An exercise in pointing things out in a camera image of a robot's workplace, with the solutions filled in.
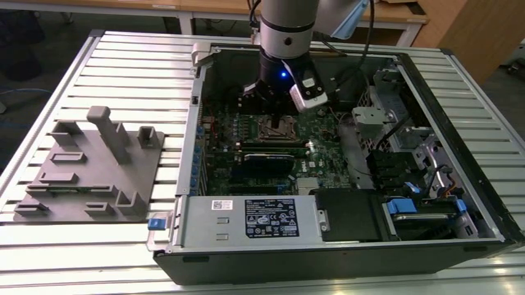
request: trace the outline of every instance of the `white label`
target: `white label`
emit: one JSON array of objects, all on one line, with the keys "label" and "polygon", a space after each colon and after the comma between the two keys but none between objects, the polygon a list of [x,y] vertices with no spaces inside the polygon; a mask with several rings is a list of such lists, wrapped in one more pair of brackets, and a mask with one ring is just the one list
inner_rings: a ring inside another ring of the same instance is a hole
[{"label": "white label", "polygon": [[232,210],[232,200],[213,200],[211,201],[212,210]]},{"label": "white label", "polygon": [[414,18],[408,18],[407,22],[408,23],[426,23],[426,20],[418,20],[418,19],[414,19]]},{"label": "white label", "polygon": [[315,85],[314,78],[303,80],[303,85],[306,88],[310,88]]},{"label": "white label", "polygon": [[152,5],[153,8],[175,9],[175,5]]}]

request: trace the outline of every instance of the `barcode sticker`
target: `barcode sticker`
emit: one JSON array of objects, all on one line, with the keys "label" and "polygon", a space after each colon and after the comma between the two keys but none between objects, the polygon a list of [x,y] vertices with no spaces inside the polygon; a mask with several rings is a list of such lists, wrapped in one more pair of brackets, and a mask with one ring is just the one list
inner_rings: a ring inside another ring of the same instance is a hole
[{"label": "barcode sticker", "polygon": [[232,210],[232,200],[213,200],[211,201],[212,210]]}]

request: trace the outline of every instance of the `circuit board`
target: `circuit board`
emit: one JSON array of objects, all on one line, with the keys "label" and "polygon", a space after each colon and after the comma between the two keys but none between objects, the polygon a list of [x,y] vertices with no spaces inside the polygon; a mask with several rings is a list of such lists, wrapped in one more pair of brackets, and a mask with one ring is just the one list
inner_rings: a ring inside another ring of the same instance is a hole
[{"label": "circuit board", "polygon": [[[207,195],[295,195],[296,180],[304,178],[316,178],[318,187],[352,187],[338,120],[328,109],[283,116],[279,128],[271,128],[268,116],[239,114],[215,105],[204,108],[203,125]],[[287,155],[292,168],[284,175],[274,174],[274,167],[271,173],[248,175],[237,168],[247,156],[259,155]]]}]

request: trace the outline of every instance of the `wooden table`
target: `wooden table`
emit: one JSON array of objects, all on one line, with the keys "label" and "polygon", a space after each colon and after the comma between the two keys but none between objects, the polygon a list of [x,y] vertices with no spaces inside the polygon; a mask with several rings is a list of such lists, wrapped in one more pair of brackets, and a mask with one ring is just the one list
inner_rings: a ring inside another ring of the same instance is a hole
[{"label": "wooden table", "polygon": [[[181,33],[192,34],[192,26],[187,20],[193,18],[247,20],[248,13],[246,0],[180,0],[179,14],[185,14],[180,18]],[[367,28],[368,20],[370,11],[366,10],[358,27]],[[403,31],[396,46],[410,47],[422,25],[427,22],[427,16],[414,15],[404,4],[384,2],[375,4],[374,27]]]},{"label": "wooden table", "polygon": [[[0,8],[93,14],[177,17],[181,34],[193,34],[192,20],[211,18],[247,21],[246,0],[0,0]],[[367,28],[368,11],[358,26]],[[396,45],[408,47],[429,18],[414,15],[403,4],[375,4],[375,28],[402,30]]]}]

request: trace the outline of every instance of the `table leg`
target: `table leg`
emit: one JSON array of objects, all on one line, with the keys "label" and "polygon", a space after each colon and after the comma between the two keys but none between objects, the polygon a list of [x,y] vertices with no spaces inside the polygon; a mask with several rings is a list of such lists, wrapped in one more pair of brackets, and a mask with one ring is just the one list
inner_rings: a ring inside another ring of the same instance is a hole
[{"label": "table leg", "polygon": [[60,15],[62,16],[62,20],[65,24],[73,23],[73,13],[72,12],[61,12]]},{"label": "table leg", "polygon": [[180,11],[179,22],[180,22],[180,31],[183,35],[193,35],[193,16],[192,12]]},{"label": "table leg", "polygon": [[404,29],[399,40],[396,41],[396,46],[398,47],[410,47],[412,41],[415,40],[415,37],[418,36],[419,30],[421,30],[422,24],[419,23],[411,23],[407,25],[407,28]]}]

